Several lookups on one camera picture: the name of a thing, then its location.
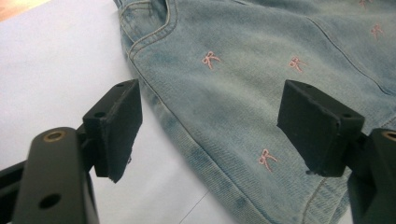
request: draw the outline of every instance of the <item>screw hole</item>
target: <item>screw hole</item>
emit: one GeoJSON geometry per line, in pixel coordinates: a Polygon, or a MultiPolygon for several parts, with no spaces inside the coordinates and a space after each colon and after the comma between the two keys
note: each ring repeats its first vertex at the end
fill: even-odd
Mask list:
{"type": "Polygon", "coordinates": [[[49,209],[53,207],[55,204],[57,204],[60,200],[61,200],[60,194],[51,194],[45,197],[43,200],[41,200],[39,207],[41,209],[49,209]]]}
{"type": "Polygon", "coordinates": [[[96,117],[96,118],[102,118],[102,117],[104,117],[105,115],[106,115],[105,112],[98,112],[98,113],[95,114],[95,117],[96,117]]]}
{"type": "Polygon", "coordinates": [[[44,136],[44,141],[45,142],[56,142],[56,141],[64,138],[65,135],[66,135],[65,131],[55,131],[55,132],[46,134],[44,136]]]}

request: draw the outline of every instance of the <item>embroidered bow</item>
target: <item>embroidered bow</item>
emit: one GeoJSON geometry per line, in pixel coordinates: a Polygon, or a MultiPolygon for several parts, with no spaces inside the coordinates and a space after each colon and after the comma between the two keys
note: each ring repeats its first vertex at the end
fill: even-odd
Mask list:
{"type": "Polygon", "coordinates": [[[209,51],[206,56],[202,59],[202,63],[207,64],[210,69],[212,69],[212,62],[210,60],[216,60],[220,62],[220,58],[216,57],[215,54],[212,51],[209,51]]]}
{"type": "Polygon", "coordinates": [[[378,40],[378,32],[381,33],[382,35],[384,32],[381,29],[381,26],[377,23],[373,29],[371,30],[371,33],[375,36],[375,39],[378,40]]]}
{"type": "Polygon", "coordinates": [[[300,68],[300,63],[303,64],[303,65],[306,65],[306,63],[301,62],[300,59],[298,59],[297,57],[293,57],[291,59],[291,62],[289,63],[289,66],[297,69],[297,71],[302,73],[303,70],[300,68]]]}
{"type": "Polygon", "coordinates": [[[277,161],[277,159],[275,157],[270,155],[270,152],[268,151],[268,149],[265,149],[265,150],[262,151],[262,155],[259,158],[259,163],[262,164],[262,165],[265,165],[267,170],[272,172],[270,166],[268,165],[267,159],[271,159],[273,161],[277,161]]]}

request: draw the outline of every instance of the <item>stitching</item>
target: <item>stitching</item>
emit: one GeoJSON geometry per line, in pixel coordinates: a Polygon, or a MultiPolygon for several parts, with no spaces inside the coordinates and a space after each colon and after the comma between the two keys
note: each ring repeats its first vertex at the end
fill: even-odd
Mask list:
{"type": "MultiPolygon", "coordinates": [[[[171,18],[171,12],[170,12],[171,10],[170,10],[170,6],[169,6],[169,5],[170,5],[170,4],[169,4],[169,1],[170,1],[170,0],[166,0],[166,9],[167,9],[167,12],[168,12],[168,13],[167,13],[167,18],[166,18],[165,24],[164,24],[162,27],[160,27],[158,30],[154,31],[153,33],[151,33],[151,34],[149,34],[149,35],[146,35],[146,36],[140,38],[139,40],[137,40],[137,41],[131,46],[131,48],[130,48],[130,50],[129,50],[129,53],[128,53],[128,58],[129,58],[130,60],[133,60],[133,59],[134,59],[134,57],[131,58],[131,54],[132,54],[133,49],[137,46],[137,44],[139,44],[140,42],[143,42],[144,40],[148,39],[148,38],[151,37],[151,36],[155,36],[156,34],[158,34],[159,32],[161,32],[162,30],[164,30],[164,29],[169,25],[169,23],[170,23],[170,18],[171,18]]],[[[174,1],[174,3],[175,3],[176,18],[175,18],[175,24],[174,24],[173,26],[171,26],[171,30],[168,31],[168,32],[166,32],[165,34],[163,34],[163,36],[159,36],[159,38],[155,39],[153,42],[151,42],[151,43],[148,42],[147,44],[144,44],[144,46],[142,46],[142,48],[139,49],[139,50],[134,54],[134,56],[135,56],[138,52],[140,52],[140,50],[144,49],[145,47],[147,47],[147,46],[149,46],[149,45],[151,45],[151,44],[153,44],[153,43],[156,43],[156,42],[158,42],[158,41],[160,41],[160,40],[166,38],[167,36],[169,36],[169,35],[175,30],[175,28],[177,27],[177,2],[174,1]]]]}
{"type": "Polygon", "coordinates": [[[308,207],[311,205],[312,201],[314,201],[315,197],[317,196],[317,194],[318,194],[318,192],[319,192],[319,189],[324,185],[324,182],[326,182],[326,180],[327,180],[327,178],[323,178],[323,179],[320,181],[320,183],[319,183],[317,189],[315,190],[315,192],[312,194],[311,198],[310,198],[310,199],[308,200],[308,202],[306,203],[305,210],[304,210],[304,212],[303,212],[303,220],[302,220],[302,222],[301,222],[302,224],[305,224],[305,217],[306,217],[306,213],[308,212],[308,207]]]}
{"type": "Polygon", "coordinates": [[[362,72],[361,69],[360,69],[359,63],[353,63],[352,60],[349,59],[349,56],[348,56],[343,50],[341,50],[341,48],[338,47],[338,46],[332,41],[333,39],[336,39],[336,38],[334,38],[333,36],[332,36],[332,38],[331,38],[330,34],[327,34],[327,33],[324,31],[324,29],[323,29],[321,26],[318,25],[318,23],[317,23],[316,21],[313,21],[313,20],[312,20],[311,18],[309,18],[309,17],[306,17],[306,18],[309,19],[312,23],[314,23],[314,24],[319,28],[319,30],[326,36],[326,38],[330,41],[330,43],[332,43],[332,45],[333,45],[336,49],[338,49],[338,50],[341,52],[342,55],[344,55],[344,57],[346,58],[346,60],[347,60],[347,61],[348,61],[359,73],[361,73],[362,75],[364,75],[364,76],[367,77],[367,78],[370,78],[370,79],[376,84],[376,86],[377,86],[382,92],[384,92],[384,94],[386,94],[386,95],[391,95],[390,93],[387,93],[386,91],[384,91],[384,89],[381,87],[381,85],[379,85],[379,83],[378,83],[375,79],[373,79],[372,77],[367,76],[364,72],[362,72]]]}
{"type": "Polygon", "coordinates": [[[392,123],[392,122],[395,121],[395,120],[396,120],[396,117],[394,117],[393,119],[390,119],[388,122],[386,122],[385,124],[383,124],[383,125],[381,126],[381,128],[384,128],[385,126],[387,126],[388,124],[392,123]]]}
{"type": "Polygon", "coordinates": [[[122,15],[125,13],[125,11],[126,11],[129,7],[133,7],[133,6],[135,6],[135,5],[143,5],[143,4],[145,5],[145,4],[148,4],[148,7],[147,7],[147,8],[145,8],[145,7],[132,8],[132,9],[131,9],[132,11],[137,10],[137,9],[151,9],[150,3],[151,3],[150,1],[142,1],[142,2],[134,2],[134,3],[131,3],[131,4],[127,5],[127,6],[122,10],[122,12],[121,12],[120,15],[119,15],[121,28],[122,28],[122,30],[124,31],[124,33],[129,37],[129,39],[131,39],[132,42],[134,42],[134,39],[128,34],[128,32],[126,32],[125,25],[123,24],[124,18],[122,17],[122,15]]]}

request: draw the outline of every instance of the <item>jeans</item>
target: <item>jeans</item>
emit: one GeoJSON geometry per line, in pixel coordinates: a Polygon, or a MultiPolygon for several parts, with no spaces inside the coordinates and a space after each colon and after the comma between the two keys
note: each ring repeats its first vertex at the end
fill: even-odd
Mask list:
{"type": "Polygon", "coordinates": [[[241,223],[336,223],[346,181],[307,175],[276,127],[286,79],[396,129],[393,0],[115,0],[163,128],[241,223]]]}

